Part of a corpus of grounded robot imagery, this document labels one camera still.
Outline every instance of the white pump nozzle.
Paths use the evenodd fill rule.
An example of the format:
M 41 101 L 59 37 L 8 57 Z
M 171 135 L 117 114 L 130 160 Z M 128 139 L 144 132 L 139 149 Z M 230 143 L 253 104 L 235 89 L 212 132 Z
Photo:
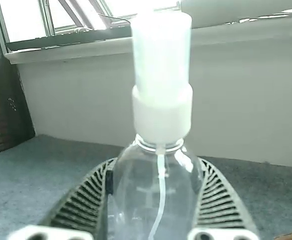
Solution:
M 185 137 L 191 127 L 191 17 L 182 12 L 152 12 L 137 16 L 131 27 L 136 131 L 151 143 L 172 143 Z

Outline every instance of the pump dispenser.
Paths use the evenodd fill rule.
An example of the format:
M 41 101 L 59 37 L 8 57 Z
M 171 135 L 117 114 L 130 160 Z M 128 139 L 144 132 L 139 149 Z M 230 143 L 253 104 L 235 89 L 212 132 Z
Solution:
M 113 169 L 116 240 L 183 240 L 202 171 L 183 138 L 191 128 L 191 17 L 142 13 L 131 25 L 135 141 Z

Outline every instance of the gray carpet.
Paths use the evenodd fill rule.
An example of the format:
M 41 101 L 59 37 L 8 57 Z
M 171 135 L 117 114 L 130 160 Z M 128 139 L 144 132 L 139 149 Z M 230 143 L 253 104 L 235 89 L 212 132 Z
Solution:
M 0 240 L 38 223 L 82 177 L 121 148 L 38 136 L 0 153 Z M 243 199 L 262 240 L 292 232 L 292 167 L 206 157 Z

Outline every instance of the window sill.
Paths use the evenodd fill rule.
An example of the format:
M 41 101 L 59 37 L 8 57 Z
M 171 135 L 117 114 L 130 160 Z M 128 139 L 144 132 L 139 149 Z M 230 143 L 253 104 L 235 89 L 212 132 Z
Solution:
M 292 18 L 258 20 L 193 29 L 191 47 L 289 38 L 292 38 Z M 48 49 L 15 51 L 6 53 L 5 57 L 11 64 L 26 64 L 131 52 L 132 41 L 130 37 L 126 37 Z

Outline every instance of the clear plastic bottle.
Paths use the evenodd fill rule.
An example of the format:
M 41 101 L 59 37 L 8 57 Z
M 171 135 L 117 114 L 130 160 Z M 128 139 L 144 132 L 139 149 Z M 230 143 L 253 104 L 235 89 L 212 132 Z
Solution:
M 113 169 L 116 240 L 185 240 L 202 172 L 184 145 L 191 128 L 191 18 L 143 13 L 131 25 L 135 141 Z
M 159 211 L 156 145 L 137 135 L 114 166 L 115 239 L 147 240 Z M 183 139 L 165 145 L 165 203 L 155 240 L 185 240 L 191 230 L 202 171 Z

